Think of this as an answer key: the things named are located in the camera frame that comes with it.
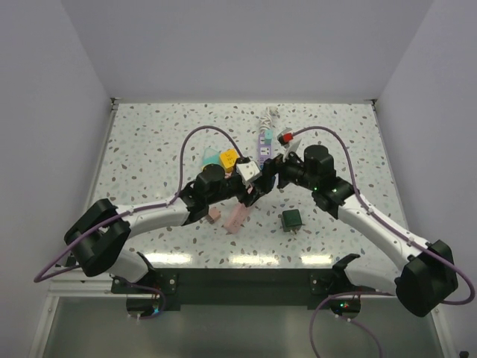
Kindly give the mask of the pink power strip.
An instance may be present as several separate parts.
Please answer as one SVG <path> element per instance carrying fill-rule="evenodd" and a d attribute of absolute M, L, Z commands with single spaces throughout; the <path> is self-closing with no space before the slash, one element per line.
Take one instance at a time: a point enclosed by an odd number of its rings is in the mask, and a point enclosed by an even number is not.
<path fill-rule="evenodd" d="M 238 233 L 242 224 L 249 216 L 250 208 L 242 203 L 234 206 L 230 216 L 224 223 L 225 230 L 230 234 Z"/>

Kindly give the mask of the yellow cube socket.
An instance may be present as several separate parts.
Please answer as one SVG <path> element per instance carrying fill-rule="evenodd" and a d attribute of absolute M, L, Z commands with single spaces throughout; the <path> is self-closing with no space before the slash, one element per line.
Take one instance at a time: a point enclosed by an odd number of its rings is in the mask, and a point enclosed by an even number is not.
<path fill-rule="evenodd" d="M 219 164 L 226 173 L 231 173 L 238 158 L 238 152 L 231 148 L 219 154 Z"/>

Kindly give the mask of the small pink plug adapter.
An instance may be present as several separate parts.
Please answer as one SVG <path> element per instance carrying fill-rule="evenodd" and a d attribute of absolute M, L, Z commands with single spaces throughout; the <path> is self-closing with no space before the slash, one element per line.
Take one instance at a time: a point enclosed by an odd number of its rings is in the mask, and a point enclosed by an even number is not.
<path fill-rule="evenodd" d="M 214 224 L 221 218 L 221 212 L 216 207 L 210 207 L 206 218 L 210 224 Z"/>

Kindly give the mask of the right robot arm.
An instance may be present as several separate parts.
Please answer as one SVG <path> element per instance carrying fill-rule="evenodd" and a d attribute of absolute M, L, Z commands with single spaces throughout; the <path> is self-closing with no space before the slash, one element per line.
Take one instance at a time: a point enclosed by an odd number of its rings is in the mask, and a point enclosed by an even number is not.
<path fill-rule="evenodd" d="M 458 288 L 451 248 L 414 235 L 356 194 L 351 183 L 337 176 L 325 146 L 310 145 L 302 157 L 290 152 L 268 159 L 262 173 L 276 176 L 280 189 L 292 183 L 310 190 L 317 207 L 357 230 L 395 265 L 393 272 L 369 268 L 354 254 L 332 274 L 337 291 L 375 289 L 396 296 L 409 312 L 423 317 Z"/>

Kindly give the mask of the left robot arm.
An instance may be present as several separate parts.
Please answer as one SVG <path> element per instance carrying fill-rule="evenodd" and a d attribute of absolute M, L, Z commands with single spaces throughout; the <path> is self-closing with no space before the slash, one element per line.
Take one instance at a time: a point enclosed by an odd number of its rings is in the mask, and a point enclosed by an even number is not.
<path fill-rule="evenodd" d="M 211 205 L 232 197 L 250 207 L 273 185 L 271 171 L 254 162 L 237 164 L 229 177 L 219 165 L 208 165 L 178 196 L 165 201 L 130 207 L 115 206 L 107 199 L 97 201 L 64 240 L 86 276 L 109 273 L 127 280 L 137 292 L 147 292 L 154 285 L 154 269 L 143 254 L 125 249 L 128 239 L 164 227 L 193 224 L 208 214 Z"/>

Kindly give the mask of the aluminium rail frame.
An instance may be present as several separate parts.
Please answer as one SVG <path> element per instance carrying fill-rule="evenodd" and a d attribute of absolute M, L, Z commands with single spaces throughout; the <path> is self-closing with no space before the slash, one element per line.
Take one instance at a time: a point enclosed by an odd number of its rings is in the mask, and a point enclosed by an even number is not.
<path fill-rule="evenodd" d="M 29 280 L 63 251 L 65 232 L 89 206 L 118 108 L 117 98 L 101 101 L 100 107 L 89 102 L 74 103 L 79 109 L 68 114 L 85 113 L 85 121 L 73 122 L 65 130 L 58 125 L 49 131 L 59 136 L 52 141 L 55 147 L 48 154 L 47 188 L 41 191 L 46 197 L 40 202 L 40 212 L 34 215 L 39 219 L 35 224 L 39 239 L 32 242 L 39 245 L 34 253 L 40 263 L 28 275 Z"/>

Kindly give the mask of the teal power strip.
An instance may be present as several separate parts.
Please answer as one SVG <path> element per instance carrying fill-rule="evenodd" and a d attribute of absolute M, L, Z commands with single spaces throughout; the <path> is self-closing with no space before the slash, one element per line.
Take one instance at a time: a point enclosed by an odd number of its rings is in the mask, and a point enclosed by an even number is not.
<path fill-rule="evenodd" d="M 214 148 L 205 148 L 202 156 L 201 170 L 203 171 L 209 165 L 221 165 L 220 153 L 220 151 L 217 151 Z"/>

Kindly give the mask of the purple power strip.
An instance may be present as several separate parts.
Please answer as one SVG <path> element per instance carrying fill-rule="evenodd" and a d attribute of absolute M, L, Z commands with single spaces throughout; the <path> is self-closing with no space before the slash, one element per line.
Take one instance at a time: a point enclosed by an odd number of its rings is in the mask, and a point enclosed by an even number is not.
<path fill-rule="evenodd" d="M 265 161 L 272 157 L 273 131 L 265 129 L 258 137 L 258 163 L 263 166 Z"/>

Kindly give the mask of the dark green cube socket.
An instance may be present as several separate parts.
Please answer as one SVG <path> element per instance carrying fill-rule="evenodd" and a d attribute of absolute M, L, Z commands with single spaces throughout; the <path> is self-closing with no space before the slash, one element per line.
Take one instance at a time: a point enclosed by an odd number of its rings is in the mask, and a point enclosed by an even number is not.
<path fill-rule="evenodd" d="M 286 233 L 297 233 L 303 226 L 298 209 L 284 210 L 281 217 L 282 230 Z"/>

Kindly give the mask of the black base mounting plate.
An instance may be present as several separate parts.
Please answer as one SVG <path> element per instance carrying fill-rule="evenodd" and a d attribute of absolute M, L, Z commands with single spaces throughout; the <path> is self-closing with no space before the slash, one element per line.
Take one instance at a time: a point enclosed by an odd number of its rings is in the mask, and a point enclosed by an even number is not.
<path fill-rule="evenodd" d="M 138 286 L 114 278 L 111 292 L 126 295 L 128 312 L 153 308 L 179 311 L 183 306 L 302 306 L 314 309 L 342 292 L 366 292 L 344 269 L 359 258 L 349 254 L 331 268 L 157 268 Z"/>

